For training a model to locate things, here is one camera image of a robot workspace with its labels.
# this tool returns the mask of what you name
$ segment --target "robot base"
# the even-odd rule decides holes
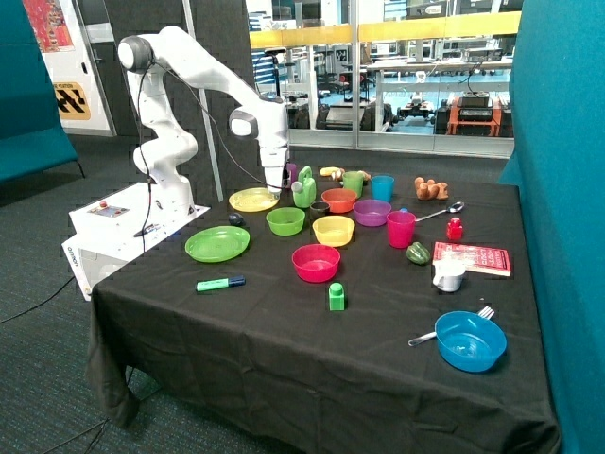
[[[210,208],[195,206],[185,216],[165,213],[151,190],[151,209],[146,226],[145,250],[153,248]],[[76,234],[62,243],[72,273],[86,301],[91,301],[93,287],[143,253],[141,232],[149,208],[146,183],[137,183],[93,202],[69,216]]]

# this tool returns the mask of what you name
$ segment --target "pink cup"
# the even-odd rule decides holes
[[[392,211],[387,215],[387,233],[389,244],[393,248],[403,249],[409,246],[416,227],[416,216],[403,211]]]

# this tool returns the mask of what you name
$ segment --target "white cup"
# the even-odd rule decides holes
[[[442,260],[435,264],[433,285],[441,291],[457,291],[462,284],[466,267],[459,260]]]

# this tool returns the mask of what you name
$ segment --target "bowl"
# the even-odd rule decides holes
[[[357,200],[352,189],[328,189],[321,194],[321,199],[330,205],[330,213],[349,213]]]
[[[318,242],[334,248],[351,241],[354,229],[354,220],[344,216],[325,216],[313,222],[313,231]]]
[[[379,227],[387,223],[390,203],[386,201],[366,200],[353,205],[355,220],[366,227]]]
[[[473,312],[442,315],[435,323],[435,332],[443,359],[465,372],[487,371],[507,349],[500,327]]]
[[[303,281],[326,282],[337,273],[340,253],[323,244],[307,244],[294,251],[292,263]]]
[[[267,213],[267,223],[275,235],[291,236],[303,229],[304,216],[300,208],[278,208]]]

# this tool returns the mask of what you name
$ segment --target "book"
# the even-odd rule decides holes
[[[461,260],[467,271],[510,276],[509,253],[505,249],[470,244],[435,243],[433,263],[443,259]]]

